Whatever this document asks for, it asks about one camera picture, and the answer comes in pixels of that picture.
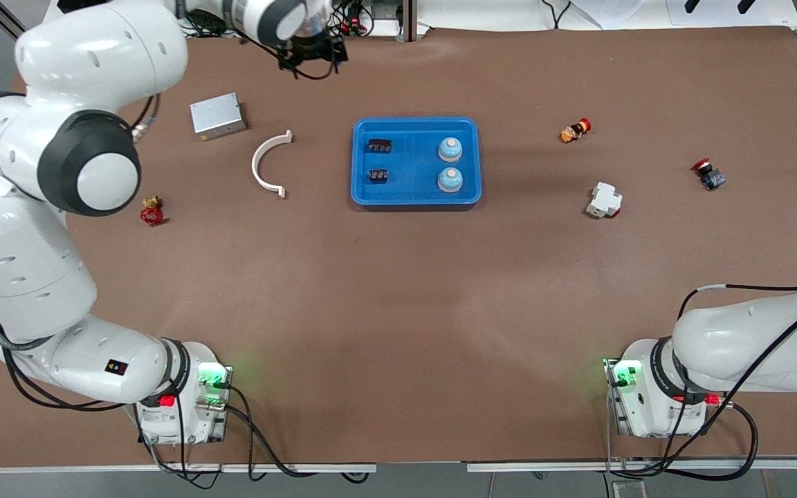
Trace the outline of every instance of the curved white bracket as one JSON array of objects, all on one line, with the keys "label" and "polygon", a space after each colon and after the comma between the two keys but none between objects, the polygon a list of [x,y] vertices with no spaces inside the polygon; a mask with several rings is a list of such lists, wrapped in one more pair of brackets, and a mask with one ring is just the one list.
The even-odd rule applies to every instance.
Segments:
[{"label": "curved white bracket", "polygon": [[257,173],[257,167],[260,165],[260,158],[263,158],[263,154],[266,154],[269,149],[272,149],[276,145],[282,144],[290,144],[290,142],[294,139],[294,135],[292,135],[291,130],[285,132],[284,135],[273,136],[263,144],[257,148],[257,151],[254,152],[254,157],[250,160],[250,170],[254,174],[254,178],[257,179],[257,183],[260,184],[264,189],[272,190],[272,192],[278,192],[279,197],[284,199],[285,198],[285,188],[281,185],[273,185],[272,183],[266,183],[260,178],[260,173]]}]

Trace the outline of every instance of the blue plastic tray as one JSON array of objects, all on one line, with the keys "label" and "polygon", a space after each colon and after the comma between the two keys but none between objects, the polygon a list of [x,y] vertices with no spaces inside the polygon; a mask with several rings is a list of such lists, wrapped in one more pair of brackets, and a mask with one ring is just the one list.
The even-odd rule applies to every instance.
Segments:
[{"label": "blue plastic tray", "polygon": [[[439,144],[453,136],[463,145],[458,161],[449,163],[439,157]],[[370,138],[392,140],[388,154],[367,151]],[[463,174],[458,192],[442,192],[437,185],[439,173],[456,167]],[[368,172],[386,169],[384,183],[368,180]],[[445,118],[365,118],[352,132],[352,200],[360,205],[414,207],[422,205],[474,205],[482,197],[482,169],[478,160],[478,128],[473,120]]]}]

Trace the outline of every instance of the brown table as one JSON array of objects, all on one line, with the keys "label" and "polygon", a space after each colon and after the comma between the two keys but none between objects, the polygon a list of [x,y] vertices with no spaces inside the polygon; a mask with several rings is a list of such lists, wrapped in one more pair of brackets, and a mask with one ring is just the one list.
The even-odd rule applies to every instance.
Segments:
[{"label": "brown table", "polygon": [[[787,29],[439,29],[349,50],[340,75],[295,82],[256,48],[191,41],[187,75],[141,142],[135,207],[69,219],[98,282],[94,313],[209,344],[285,461],[602,458],[602,357],[670,334],[693,287],[797,284]],[[199,142],[189,104],[231,91],[252,129]],[[358,119],[458,114],[479,127],[475,209],[355,207]],[[581,116],[594,130],[560,144]],[[282,201],[254,182],[250,156],[285,129],[294,144],[262,165]],[[689,170],[704,156],[728,178],[715,192]],[[584,214],[598,181],[623,195],[613,220]],[[153,194],[171,218],[156,229],[138,218]],[[757,296],[719,294],[693,306]],[[762,454],[797,456],[797,394],[739,401]],[[728,416],[690,454],[741,454],[746,438]],[[118,411],[27,403],[0,363],[0,466],[149,463],[135,441]],[[241,463],[245,444],[231,423],[192,460]],[[614,453],[660,448],[618,438]]]}]

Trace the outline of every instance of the blue and white knob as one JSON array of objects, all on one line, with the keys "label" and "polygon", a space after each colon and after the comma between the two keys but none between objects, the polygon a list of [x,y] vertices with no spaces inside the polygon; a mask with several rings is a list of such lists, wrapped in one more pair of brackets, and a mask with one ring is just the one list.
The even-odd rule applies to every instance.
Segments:
[{"label": "blue and white knob", "polygon": [[448,138],[442,140],[441,144],[439,144],[439,157],[442,158],[443,161],[456,162],[462,154],[463,145],[461,145],[459,140],[453,138],[453,136],[448,136]]},{"label": "blue and white knob", "polygon": [[453,193],[463,186],[463,174],[456,167],[446,167],[439,173],[439,189]]}]

